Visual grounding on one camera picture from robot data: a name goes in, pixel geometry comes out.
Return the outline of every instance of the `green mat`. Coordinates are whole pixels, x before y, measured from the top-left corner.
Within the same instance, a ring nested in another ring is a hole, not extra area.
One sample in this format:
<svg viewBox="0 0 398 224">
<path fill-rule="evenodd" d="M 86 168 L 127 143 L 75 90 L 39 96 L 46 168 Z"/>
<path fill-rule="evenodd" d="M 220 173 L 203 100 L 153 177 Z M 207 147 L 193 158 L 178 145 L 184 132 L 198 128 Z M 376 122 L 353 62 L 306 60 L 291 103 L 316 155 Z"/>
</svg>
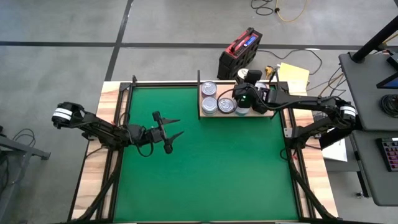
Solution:
<svg viewBox="0 0 398 224">
<path fill-rule="evenodd" d="M 297 220 L 278 117 L 198 120 L 196 88 L 134 90 L 130 123 L 155 126 L 157 110 L 185 133 L 169 155 L 125 149 L 115 222 Z"/>
</svg>

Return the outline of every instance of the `red battery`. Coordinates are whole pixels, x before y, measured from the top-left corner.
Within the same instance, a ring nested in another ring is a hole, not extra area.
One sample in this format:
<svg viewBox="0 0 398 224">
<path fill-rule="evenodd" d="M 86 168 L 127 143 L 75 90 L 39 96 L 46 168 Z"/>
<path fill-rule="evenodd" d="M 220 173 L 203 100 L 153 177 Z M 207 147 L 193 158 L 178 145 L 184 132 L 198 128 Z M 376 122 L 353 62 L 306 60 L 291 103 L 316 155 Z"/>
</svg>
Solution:
<svg viewBox="0 0 398 224">
<path fill-rule="evenodd" d="M 249 27 L 220 56 L 217 78 L 232 80 L 256 56 L 262 34 Z"/>
</svg>

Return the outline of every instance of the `wooden tray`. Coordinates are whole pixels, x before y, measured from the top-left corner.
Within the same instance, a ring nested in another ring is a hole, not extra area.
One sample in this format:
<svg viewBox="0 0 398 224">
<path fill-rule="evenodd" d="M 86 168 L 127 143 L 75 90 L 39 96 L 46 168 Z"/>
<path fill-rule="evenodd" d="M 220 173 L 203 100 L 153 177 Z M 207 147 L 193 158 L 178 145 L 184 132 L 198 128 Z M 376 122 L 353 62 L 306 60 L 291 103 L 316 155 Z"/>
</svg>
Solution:
<svg viewBox="0 0 398 224">
<path fill-rule="evenodd" d="M 234 84 L 219 84 L 219 83 L 218 83 L 218 84 L 217 84 L 217 94 L 216 94 L 216 97 L 215 97 L 215 98 L 217 99 L 218 96 L 219 96 L 220 94 L 222 94 L 224 91 L 229 90 L 229 89 L 232 89 L 232 88 L 234 88 Z M 246 115 L 244 115 L 244 116 L 237 115 L 235 112 L 234 112 L 234 113 L 230 113 L 230 114 L 224 114 L 224 113 L 221 113 L 220 111 L 217 111 L 217 112 L 216 112 L 215 114 L 213 114 L 212 116 L 207 116 L 207 115 L 205 115 L 205 114 L 203 113 L 202 108 L 201 108 L 201 102 L 203 101 L 203 97 L 202 97 L 202 95 L 201 95 L 201 85 L 199 86 L 198 94 L 199 94 L 199 115 L 200 115 L 200 117 L 202 117 L 202 118 L 220 118 L 220 117 L 270 117 L 270 116 L 274 115 L 274 112 L 273 112 L 273 111 L 267 111 L 267 112 L 264 113 L 264 114 L 259 114 L 259 113 L 255 112 L 255 111 L 253 111 L 252 108 L 250 108 L 250 109 L 249 109 L 249 112 L 248 112 Z M 225 93 L 225 94 L 222 96 L 222 98 L 230 98 L 230 99 L 232 99 L 232 91 L 229 91 L 229 92 Z"/>
</svg>

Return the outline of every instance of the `wooden table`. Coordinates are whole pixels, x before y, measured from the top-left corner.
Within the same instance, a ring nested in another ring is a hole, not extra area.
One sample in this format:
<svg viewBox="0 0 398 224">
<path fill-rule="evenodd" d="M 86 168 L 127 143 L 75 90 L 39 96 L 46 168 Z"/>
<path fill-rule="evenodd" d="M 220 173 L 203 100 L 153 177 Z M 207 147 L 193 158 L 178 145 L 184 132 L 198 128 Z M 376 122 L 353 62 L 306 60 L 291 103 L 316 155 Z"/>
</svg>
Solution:
<svg viewBox="0 0 398 224">
<path fill-rule="evenodd" d="M 289 91 L 292 95 L 307 95 L 305 90 L 307 80 L 289 80 Z M 99 100 L 96 115 L 108 122 L 113 122 L 116 102 L 119 94 L 120 82 L 104 82 L 101 98 Z M 294 110 L 294 116 L 297 126 L 306 126 L 313 122 L 312 112 L 305 110 Z M 318 140 L 310 139 L 307 144 L 311 146 L 320 147 Z M 93 141 L 89 143 L 87 153 L 99 148 L 99 142 Z M 95 154 L 92 154 L 83 164 L 83 169 L 76 188 L 76 199 L 73 210 L 70 212 L 69 218 L 78 218 L 84 213 L 87 207 L 91 204 L 97 196 L 101 188 L 103 179 L 104 165 L 106 160 L 107 150 L 102 149 Z M 310 188 L 317 196 L 323 206 L 334 216 L 338 216 L 333 193 L 331 191 L 328 174 L 326 172 L 325 163 L 323 161 L 322 152 L 318 149 L 306 147 L 303 149 L 303 158 L 307 170 Z M 300 198 L 302 201 L 304 215 L 308 216 L 306 206 L 306 199 L 300 191 Z M 108 210 L 108 205 L 105 203 L 104 210 Z"/>
</svg>

